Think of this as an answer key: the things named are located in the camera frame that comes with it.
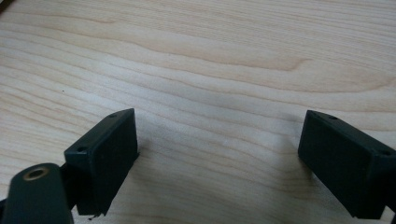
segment dark object in corner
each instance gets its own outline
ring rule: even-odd
[[[353,217],[396,209],[396,151],[342,120],[308,110],[298,154]]]
[[[134,110],[102,119],[64,156],[61,168],[42,163],[12,178],[2,224],[73,223],[75,205],[80,215],[105,215],[138,157]]]

